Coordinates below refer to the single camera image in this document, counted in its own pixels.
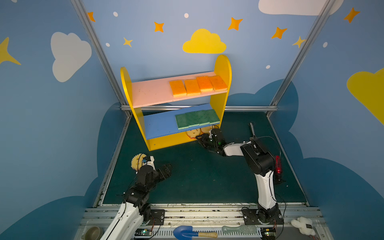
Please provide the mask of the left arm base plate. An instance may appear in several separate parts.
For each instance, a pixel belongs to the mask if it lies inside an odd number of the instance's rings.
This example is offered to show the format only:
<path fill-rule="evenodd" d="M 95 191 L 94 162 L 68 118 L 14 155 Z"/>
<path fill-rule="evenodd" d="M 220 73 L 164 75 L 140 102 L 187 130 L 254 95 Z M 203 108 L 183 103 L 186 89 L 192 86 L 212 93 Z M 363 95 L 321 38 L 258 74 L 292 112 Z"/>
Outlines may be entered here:
<path fill-rule="evenodd" d="M 165 221 L 165 210 L 146 210 L 143 214 L 143 226 L 163 226 Z"/>

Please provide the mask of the yellow smiley sponge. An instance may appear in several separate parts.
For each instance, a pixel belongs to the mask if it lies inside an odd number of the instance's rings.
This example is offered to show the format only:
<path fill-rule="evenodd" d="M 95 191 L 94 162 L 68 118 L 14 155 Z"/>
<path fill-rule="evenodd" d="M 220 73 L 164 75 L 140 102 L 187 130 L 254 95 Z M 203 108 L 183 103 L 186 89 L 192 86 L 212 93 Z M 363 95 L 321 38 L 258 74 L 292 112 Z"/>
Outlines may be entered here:
<path fill-rule="evenodd" d="M 202 134 L 202 132 L 201 129 L 194 129 L 186 131 L 186 134 L 191 140 L 195 140 L 197 136 L 200 136 Z"/>
<path fill-rule="evenodd" d="M 131 161 L 132 169 L 138 172 L 139 169 L 143 166 L 143 160 L 146 156 L 146 154 L 137 154 L 134 156 Z"/>
<path fill-rule="evenodd" d="M 203 127 L 201 128 L 201 132 L 203 134 L 210 134 L 211 133 L 211 130 L 214 128 L 214 126 L 207 126 L 207 127 Z"/>

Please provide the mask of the green sponge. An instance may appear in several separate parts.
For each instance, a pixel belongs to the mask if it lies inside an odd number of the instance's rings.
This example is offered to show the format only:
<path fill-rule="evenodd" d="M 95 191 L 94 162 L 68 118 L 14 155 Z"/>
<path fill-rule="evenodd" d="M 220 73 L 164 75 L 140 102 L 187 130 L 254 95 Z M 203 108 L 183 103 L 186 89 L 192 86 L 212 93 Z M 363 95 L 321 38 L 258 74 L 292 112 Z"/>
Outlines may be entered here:
<path fill-rule="evenodd" d="M 207 114 L 210 125 L 216 125 L 220 123 L 220 118 L 218 117 L 215 110 L 213 109 L 206 110 L 206 114 Z"/>
<path fill-rule="evenodd" d="M 188 112 L 185 113 L 188 127 L 195 127 L 200 125 L 200 118 L 198 112 Z"/>
<path fill-rule="evenodd" d="M 196 117 L 200 126 L 208 125 L 210 123 L 210 119 L 206 110 L 197 111 Z"/>
<path fill-rule="evenodd" d="M 178 130 L 186 129 L 190 126 L 186 114 L 175 115 Z"/>

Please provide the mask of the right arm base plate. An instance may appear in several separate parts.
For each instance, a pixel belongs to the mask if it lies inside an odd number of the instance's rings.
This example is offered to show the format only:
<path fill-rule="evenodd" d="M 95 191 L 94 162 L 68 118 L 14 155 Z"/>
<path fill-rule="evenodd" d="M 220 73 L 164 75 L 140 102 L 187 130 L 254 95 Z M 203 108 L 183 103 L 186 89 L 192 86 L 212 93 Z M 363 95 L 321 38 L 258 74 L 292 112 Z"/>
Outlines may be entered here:
<path fill-rule="evenodd" d="M 271 209 L 249 209 L 242 208 L 245 225 L 282 225 L 284 223 L 283 214 L 277 206 Z"/>

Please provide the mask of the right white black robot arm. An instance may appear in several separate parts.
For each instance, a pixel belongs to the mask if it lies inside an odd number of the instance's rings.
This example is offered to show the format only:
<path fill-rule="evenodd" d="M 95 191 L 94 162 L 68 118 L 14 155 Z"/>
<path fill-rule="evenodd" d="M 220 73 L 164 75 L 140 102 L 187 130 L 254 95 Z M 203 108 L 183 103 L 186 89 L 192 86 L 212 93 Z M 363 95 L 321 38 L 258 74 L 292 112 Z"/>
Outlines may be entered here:
<path fill-rule="evenodd" d="M 205 149 L 224 156 L 244 157 L 249 168 L 254 173 L 258 188 L 258 211 L 261 222 L 267 223 L 279 215 L 279 205 L 273 187 L 273 175 L 276 168 L 276 158 L 263 146 L 260 138 L 252 136 L 247 142 L 226 143 L 220 129 L 196 136 L 196 140 Z"/>

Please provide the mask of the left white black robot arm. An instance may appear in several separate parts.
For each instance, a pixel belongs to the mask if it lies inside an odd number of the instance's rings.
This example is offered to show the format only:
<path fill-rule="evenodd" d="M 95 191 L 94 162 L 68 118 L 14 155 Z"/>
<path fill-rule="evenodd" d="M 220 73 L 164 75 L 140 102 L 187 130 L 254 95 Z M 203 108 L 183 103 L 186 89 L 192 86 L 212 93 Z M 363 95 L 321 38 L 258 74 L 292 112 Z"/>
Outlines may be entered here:
<path fill-rule="evenodd" d="M 142 223 L 150 219 L 150 191 L 157 183 L 171 176 L 172 168 L 171 164 L 165 164 L 157 170 L 151 165 L 139 169 L 135 184 L 125 192 L 118 213 L 101 237 L 102 240 L 130 240 L 134 237 Z"/>

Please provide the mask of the orange sponge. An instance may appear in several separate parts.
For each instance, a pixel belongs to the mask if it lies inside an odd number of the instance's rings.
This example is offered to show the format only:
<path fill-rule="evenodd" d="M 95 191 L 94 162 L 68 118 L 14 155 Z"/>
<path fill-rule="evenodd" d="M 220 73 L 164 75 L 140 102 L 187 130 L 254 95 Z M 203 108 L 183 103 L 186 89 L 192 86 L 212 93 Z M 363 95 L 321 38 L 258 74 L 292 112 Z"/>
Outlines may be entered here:
<path fill-rule="evenodd" d="M 228 86 L 220 76 L 209 77 L 215 92 L 226 91 Z"/>
<path fill-rule="evenodd" d="M 213 85 L 208 76 L 196 77 L 201 92 L 211 92 L 214 90 Z"/>
<path fill-rule="evenodd" d="M 185 80 L 184 83 L 187 91 L 187 96 L 199 96 L 201 94 L 201 89 L 196 79 Z"/>
<path fill-rule="evenodd" d="M 174 98 L 181 98 L 187 95 L 187 91 L 182 80 L 170 81 L 169 84 Z"/>

